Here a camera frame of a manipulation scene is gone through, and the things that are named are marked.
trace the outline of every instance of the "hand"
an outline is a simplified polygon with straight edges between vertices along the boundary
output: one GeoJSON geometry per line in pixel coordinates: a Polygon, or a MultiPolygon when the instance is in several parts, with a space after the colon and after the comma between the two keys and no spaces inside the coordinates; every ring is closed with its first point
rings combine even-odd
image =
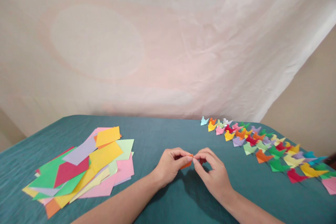
{"type": "Polygon", "coordinates": [[[234,196],[235,191],[231,186],[225,166],[212,150],[209,148],[200,150],[192,161],[194,162],[196,172],[203,180],[209,192],[219,203],[224,204],[234,196]],[[212,170],[206,172],[198,160],[201,160],[202,163],[207,161],[211,165],[212,170]]]}
{"type": "Polygon", "coordinates": [[[166,149],[163,152],[159,163],[151,172],[153,178],[158,181],[160,188],[172,182],[179,169],[193,159],[189,155],[189,152],[181,148],[166,149]]]}

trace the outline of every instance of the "white sheet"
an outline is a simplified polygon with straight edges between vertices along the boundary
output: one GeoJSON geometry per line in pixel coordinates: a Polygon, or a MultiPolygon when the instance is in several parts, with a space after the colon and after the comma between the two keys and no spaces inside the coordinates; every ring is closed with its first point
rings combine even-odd
{"type": "Polygon", "coordinates": [[[336,23],[336,0],[0,0],[1,108],[260,121],[336,23]]]}

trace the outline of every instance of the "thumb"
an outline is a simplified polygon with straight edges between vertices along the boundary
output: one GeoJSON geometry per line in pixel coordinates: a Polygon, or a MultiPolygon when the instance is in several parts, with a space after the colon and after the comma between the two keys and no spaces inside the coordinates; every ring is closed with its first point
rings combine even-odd
{"type": "Polygon", "coordinates": [[[192,157],[190,156],[185,156],[181,157],[180,159],[175,161],[176,166],[180,169],[182,166],[186,165],[187,163],[192,161],[192,157]]]}
{"type": "Polygon", "coordinates": [[[203,169],[203,166],[200,164],[200,162],[197,159],[192,159],[195,166],[195,171],[197,174],[201,177],[201,179],[204,181],[209,174],[203,169]]]}

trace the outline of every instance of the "left hand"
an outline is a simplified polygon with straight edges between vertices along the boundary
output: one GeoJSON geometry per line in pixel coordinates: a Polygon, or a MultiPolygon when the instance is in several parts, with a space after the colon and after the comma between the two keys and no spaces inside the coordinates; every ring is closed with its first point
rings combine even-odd
{"type": "Polygon", "coordinates": [[[163,152],[159,163],[151,172],[153,177],[158,181],[160,188],[172,182],[179,169],[193,159],[189,155],[189,152],[181,148],[166,149],[163,152]]]}

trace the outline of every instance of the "table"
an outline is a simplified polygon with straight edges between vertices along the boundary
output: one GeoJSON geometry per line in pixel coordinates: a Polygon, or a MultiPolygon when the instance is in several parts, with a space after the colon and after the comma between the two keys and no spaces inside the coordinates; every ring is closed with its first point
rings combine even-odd
{"type": "MultiPolygon", "coordinates": [[[[283,137],[266,125],[253,125],[283,137]]],[[[259,164],[255,155],[246,156],[243,147],[233,147],[223,135],[208,132],[199,120],[91,115],[64,117],[0,154],[0,222],[65,224],[104,202],[108,197],[78,199],[47,220],[43,205],[21,189],[35,178],[38,167],[80,145],[95,128],[113,126],[120,126],[122,139],[135,139],[135,175],[114,187],[110,197],[151,172],[166,148],[181,147],[196,154],[209,147],[224,162],[233,188],[285,223],[336,223],[336,197],[317,178],[292,184],[285,173],[271,172],[268,164],[259,164]]],[[[135,221],[191,222],[237,223],[208,192],[193,165],[160,190],[135,221]]]]}

